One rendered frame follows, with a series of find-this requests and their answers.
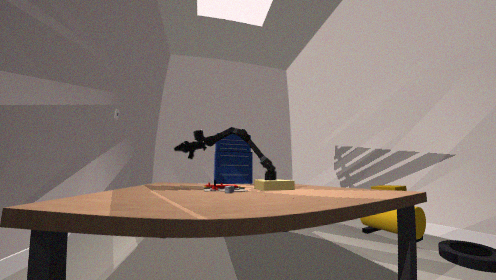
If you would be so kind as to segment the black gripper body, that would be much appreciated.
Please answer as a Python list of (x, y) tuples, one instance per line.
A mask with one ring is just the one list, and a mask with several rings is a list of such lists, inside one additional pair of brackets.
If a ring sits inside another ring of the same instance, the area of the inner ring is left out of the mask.
[(184, 141), (185, 153), (188, 153), (189, 150), (197, 150), (196, 142), (189, 143), (188, 141)]

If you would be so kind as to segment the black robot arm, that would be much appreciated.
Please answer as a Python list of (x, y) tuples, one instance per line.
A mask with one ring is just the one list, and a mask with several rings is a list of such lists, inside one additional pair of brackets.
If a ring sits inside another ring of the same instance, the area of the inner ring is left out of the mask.
[[(263, 155), (263, 153), (258, 149), (258, 147), (254, 144), (254, 142), (250, 139), (247, 131), (245, 129), (238, 129), (230, 127), (227, 130), (224, 130), (216, 135), (204, 137), (203, 130), (195, 130), (193, 131), (194, 139), (196, 140), (197, 149), (207, 149), (207, 146), (214, 145), (218, 140), (223, 139), (231, 134), (235, 134), (241, 137), (256, 153), (256, 155), (260, 158), (260, 164), (267, 169), (265, 174), (265, 180), (276, 180), (275, 172), (276, 168), (273, 166), (272, 162)], [(204, 142), (203, 142), (204, 141)]]

